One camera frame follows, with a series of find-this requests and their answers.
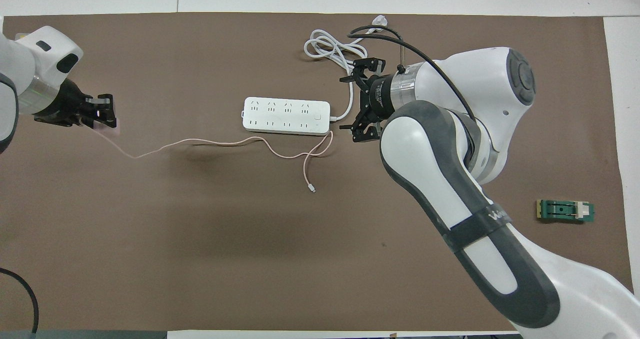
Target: black cable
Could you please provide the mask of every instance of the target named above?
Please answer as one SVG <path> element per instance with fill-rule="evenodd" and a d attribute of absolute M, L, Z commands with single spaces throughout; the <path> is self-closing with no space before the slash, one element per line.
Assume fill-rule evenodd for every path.
<path fill-rule="evenodd" d="M 32 334 L 38 332 L 38 321 L 40 320 L 40 310 L 38 309 L 38 299 L 36 299 L 36 295 L 32 287 L 30 287 L 29 283 L 23 279 L 20 275 L 14 273 L 11 270 L 7 270 L 5 268 L 0 268 L 0 273 L 3 275 L 8 275 L 15 280 L 18 280 L 20 284 L 27 290 L 29 293 L 29 298 L 31 298 L 31 304 L 33 305 L 33 326 L 31 328 Z"/>
<path fill-rule="evenodd" d="M 398 38 L 393 38 L 392 36 L 381 35 L 381 34 L 356 34 L 356 32 L 359 32 L 359 31 L 365 30 L 365 29 L 382 29 L 382 30 L 386 30 L 387 32 L 393 33 Z M 402 40 L 402 38 L 400 37 L 400 35 L 398 34 L 397 31 L 391 29 L 390 27 L 386 27 L 384 25 L 365 25 L 365 26 L 361 26 L 361 27 L 356 27 L 354 30 L 351 30 L 349 32 L 349 34 L 347 34 L 347 37 L 348 38 L 352 38 L 352 39 L 380 39 L 382 41 L 389 41 L 391 43 L 396 43 L 397 45 L 401 45 L 402 47 L 405 47 L 405 48 L 409 49 L 410 51 L 418 54 L 418 56 L 420 56 L 420 58 L 424 59 L 424 61 L 426 61 L 426 63 L 429 63 L 429 65 L 432 68 L 434 68 L 434 70 L 436 72 L 438 72 L 438 74 L 442 77 L 442 79 L 444 79 L 446 84 L 448 84 L 448 86 L 451 88 L 453 93 L 455 93 L 455 96 L 457 96 L 457 99 L 460 100 L 460 103 L 462 104 L 462 106 L 466 110 L 467 114 L 469 114 L 469 118 L 471 118 L 471 120 L 473 120 L 473 121 L 476 120 L 476 116 L 474 115 L 473 111 L 471 111 L 471 108 L 469 107 L 469 104 L 467 103 L 467 100 L 462 95 L 460 90 L 458 90 L 458 88 L 453 83 L 453 81 L 451 81 L 451 79 L 446 75 L 446 73 L 444 71 L 442 71 L 442 69 L 438 66 L 438 64 L 436 64 L 429 56 L 427 56 L 427 54 L 423 53 L 422 51 L 420 51 L 418 48 L 414 47 L 410 43 L 407 43 L 404 40 Z"/>

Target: power plug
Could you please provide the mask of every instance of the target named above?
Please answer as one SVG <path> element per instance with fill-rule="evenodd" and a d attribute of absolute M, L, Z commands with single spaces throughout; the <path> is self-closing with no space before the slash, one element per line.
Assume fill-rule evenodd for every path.
<path fill-rule="evenodd" d="M 326 101 L 250 96 L 244 100 L 242 125 L 250 132 L 324 136 L 330 109 Z"/>
<path fill-rule="evenodd" d="M 387 24 L 389 24 L 389 21 L 387 20 L 387 18 L 384 15 L 378 15 L 377 17 L 373 18 L 373 21 L 371 22 L 371 24 L 373 25 L 383 25 L 383 26 L 387 26 Z M 382 32 L 382 29 L 375 29 L 376 32 Z"/>

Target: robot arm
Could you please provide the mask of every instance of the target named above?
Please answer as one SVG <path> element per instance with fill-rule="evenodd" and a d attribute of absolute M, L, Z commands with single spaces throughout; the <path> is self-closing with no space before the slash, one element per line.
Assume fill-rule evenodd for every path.
<path fill-rule="evenodd" d="M 479 182 L 503 169 L 514 129 L 533 104 L 526 59 L 497 47 L 438 61 L 473 109 L 433 68 L 409 65 L 380 75 L 363 59 L 353 140 L 375 139 L 387 173 L 418 201 L 480 291 L 525 339 L 640 338 L 640 303 L 608 273 L 555 255 L 522 236 Z M 375 74 L 366 77 L 364 70 Z"/>
<path fill-rule="evenodd" d="M 63 127 L 93 127 L 94 121 L 116 127 L 110 94 L 93 98 L 67 79 L 82 56 L 76 43 L 50 26 L 15 41 L 0 33 L 0 153 L 12 140 L 18 113 Z"/>
<path fill-rule="evenodd" d="M 387 173 L 525 339 L 640 338 L 635 296 L 608 273 L 524 238 L 464 165 L 468 149 L 462 121 L 423 100 L 396 111 L 380 141 Z"/>

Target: power outlet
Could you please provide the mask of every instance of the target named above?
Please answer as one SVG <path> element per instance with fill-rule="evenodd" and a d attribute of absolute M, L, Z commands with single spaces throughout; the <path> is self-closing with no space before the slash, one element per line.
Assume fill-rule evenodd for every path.
<path fill-rule="evenodd" d="M 242 125 L 250 132 L 324 136 L 329 113 L 326 101 L 250 96 L 244 100 Z"/>

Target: black strap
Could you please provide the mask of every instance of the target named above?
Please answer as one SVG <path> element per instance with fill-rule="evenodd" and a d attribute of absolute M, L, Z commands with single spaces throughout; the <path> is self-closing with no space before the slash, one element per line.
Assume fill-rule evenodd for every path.
<path fill-rule="evenodd" d="M 471 168 L 476 165 L 476 161 L 478 159 L 478 152 L 476 148 L 480 146 L 482 132 L 480 132 L 480 128 L 478 128 L 479 124 L 475 120 L 472 120 L 468 115 L 456 110 L 450 110 L 450 112 L 460 120 L 460 123 L 464 128 L 468 149 L 466 150 L 462 163 L 464 163 L 465 168 L 471 171 Z"/>
<path fill-rule="evenodd" d="M 511 222 L 512 219 L 501 206 L 491 204 L 453 225 L 442 238 L 451 251 L 457 253 Z"/>

